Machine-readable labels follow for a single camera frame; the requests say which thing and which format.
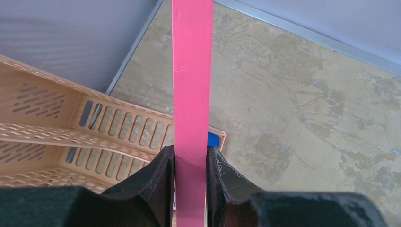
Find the pink strip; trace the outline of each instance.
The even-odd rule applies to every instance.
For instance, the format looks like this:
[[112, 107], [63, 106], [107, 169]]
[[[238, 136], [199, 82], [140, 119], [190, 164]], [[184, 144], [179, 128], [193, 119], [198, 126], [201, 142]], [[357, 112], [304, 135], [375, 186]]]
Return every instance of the pink strip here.
[[204, 221], [212, 15], [212, 0], [172, 0], [178, 227]]

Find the marble floor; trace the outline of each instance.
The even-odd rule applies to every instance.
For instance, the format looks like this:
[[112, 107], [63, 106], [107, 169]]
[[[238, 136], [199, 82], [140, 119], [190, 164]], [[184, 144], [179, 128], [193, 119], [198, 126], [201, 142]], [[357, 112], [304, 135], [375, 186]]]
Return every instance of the marble floor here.
[[[172, 114], [166, 0], [112, 96]], [[224, 156], [270, 191], [368, 196], [401, 226], [401, 78], [214, 5], [209, 123]]]

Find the metal edge strip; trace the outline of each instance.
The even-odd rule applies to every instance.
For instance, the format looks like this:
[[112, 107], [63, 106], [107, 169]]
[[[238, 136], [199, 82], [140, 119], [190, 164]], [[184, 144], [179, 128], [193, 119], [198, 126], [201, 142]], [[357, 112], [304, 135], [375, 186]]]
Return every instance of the metal edge strip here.
[[290, 33], [293, 33], [301, 38], [308, 39], [312, 42], [321, 44], [323, 46], [329, 47], [340, 53], [343, 53], [349, 57], [355, 58], [357, 60], [363, 61], [367, 64], [373, 65], [397, 76], [401, 76], [401, 65], [398, 65], [389, 60], [383, 59], [371, 53], [365, 52], [361, 49], [352, 47], [350, 45], [344, 44], [332, 38], [321, 35], [317, 32], [311, 31], [302, 26], [296, 25], [287, 20], [281, 19], [272, 14], [266, 13], [259, 9], [255, 9], [251, 6], [238, 2], [236, 0], [214, 0], [215, 3], [223, 5], [225, 7], [234, 9], [236, 11], [242, 12], [246, 15], [264, 21], [273, 26], [279, 27]]
[[148, 29], [150, 23], [152, 22], [153, 18], [155, 17], [155, 15], [156, 15], [157, 11], [159, 10], [162, 3], [163, 3], [163, 0], [157, 1], [155, 7], [153, 8], [152, 12], [150, 13], [145, 24], [143, 25], [138, 37], [135, 39], [134, 43], [132, 44], [130, 51], [128, 51], [127, 56], [122, 61], [122, 64], [121, 64], [120, 68], [118, 69], [117, 73], [115, 74], [112, 82], [110, 83], [109, 88], [106, 90], [106, 95], [110, 95], [111, 92], [113, 91], [115, 85], [118, 82], [118, 79], [121, 77], [122, 72], [124, 71], [125, 67], [127, 66], [128, 62], [130, 61], [132, 55], [134, 54], [135, 50], [137, 49], [142, 37], [144, 36], [146, 30]]

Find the gray wall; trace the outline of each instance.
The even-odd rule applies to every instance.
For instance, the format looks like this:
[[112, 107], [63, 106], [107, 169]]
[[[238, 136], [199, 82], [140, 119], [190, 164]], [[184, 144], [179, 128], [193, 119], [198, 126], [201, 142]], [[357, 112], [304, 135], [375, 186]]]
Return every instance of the gray wall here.
[[105, 92], [157, 0], [2, 0], [0, 53]]
[[401, 65], [399, 0], [237, 0]]

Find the beige plastic basket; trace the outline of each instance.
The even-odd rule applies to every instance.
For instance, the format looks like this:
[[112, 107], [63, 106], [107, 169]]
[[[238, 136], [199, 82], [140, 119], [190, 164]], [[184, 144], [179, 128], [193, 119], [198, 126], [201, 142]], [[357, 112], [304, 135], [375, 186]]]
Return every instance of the beige plastic basket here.
[[[0, 55], [0, 186], [82, 185], [97, 193], [173, 143], [172, 116]], [[219, 136], [222, 148], [226, 134]]]

